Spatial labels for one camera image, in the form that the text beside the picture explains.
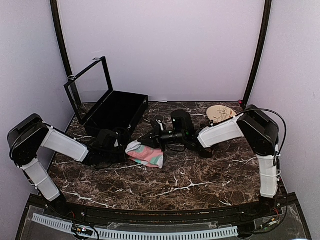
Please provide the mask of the pink teal patterned sock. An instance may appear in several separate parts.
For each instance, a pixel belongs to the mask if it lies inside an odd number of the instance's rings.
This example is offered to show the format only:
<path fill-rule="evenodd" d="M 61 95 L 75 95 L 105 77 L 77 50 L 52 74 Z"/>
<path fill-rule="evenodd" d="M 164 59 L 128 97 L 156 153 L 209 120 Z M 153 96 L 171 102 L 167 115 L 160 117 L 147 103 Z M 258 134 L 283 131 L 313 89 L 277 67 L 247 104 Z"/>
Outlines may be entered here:
<path fill-rule="evenodd" d="M 164 153 L 161 149 L 154 149 L 143 145 L 137 140 L 128 144 L 125 153 L 129 159 L 150 168 L 162 169 L 164 165 Z"/>

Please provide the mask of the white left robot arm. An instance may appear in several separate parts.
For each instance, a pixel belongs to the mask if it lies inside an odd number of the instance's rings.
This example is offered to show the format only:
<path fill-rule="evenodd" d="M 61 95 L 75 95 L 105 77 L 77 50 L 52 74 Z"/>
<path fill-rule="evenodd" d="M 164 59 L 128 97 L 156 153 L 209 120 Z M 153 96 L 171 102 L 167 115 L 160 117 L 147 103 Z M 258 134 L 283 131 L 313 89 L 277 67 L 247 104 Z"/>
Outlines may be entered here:
<path fill-rule="evenodd" d="M 45 153 L 60 154 L 85 166 L 120 163 L 126 159 L 128 139 L 121 128 L 102 130 L 97 138 L 82 142 L 45 122 L 40 115 L 31 114 L 7 134 L 9 157 L 23 171 L 39 193 L 51 203 L 51 210 L 60 218 L 71 213 L 63 193 L 49 176 L 51 161 L 39 158 Z"/>

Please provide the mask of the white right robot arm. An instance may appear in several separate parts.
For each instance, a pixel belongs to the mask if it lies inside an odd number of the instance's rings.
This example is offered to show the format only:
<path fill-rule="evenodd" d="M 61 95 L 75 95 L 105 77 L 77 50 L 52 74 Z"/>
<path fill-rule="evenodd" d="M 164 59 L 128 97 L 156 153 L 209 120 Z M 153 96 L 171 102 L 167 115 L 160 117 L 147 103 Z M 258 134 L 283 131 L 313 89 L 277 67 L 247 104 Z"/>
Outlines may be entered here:
<path fill-rule="evenodd" d="M 252 104 L 229 119 L 219 123 L 213 122 L 196 130 L 191 115 L 179 109 L 171 113 L 171 130 L 167 130 L 160 119 L 153 119 L 153 129 L 137 141 L 144 146 L 162 151 L 167 145 L 182 144 L 186 149 L 197 152 L 199 156 L 210 158 L 213 153 L 208 149 L 212 146 L 245 138 L 258 159 L 260 196 L 264 198 L 255 205 L 255 213 L 260 217 L 266 217 L 275 208 L 272 198 L 278 191 L 279 157 L 283 148 L 279 145 L 279 126 L 267 113 L 268 109 Z"/>

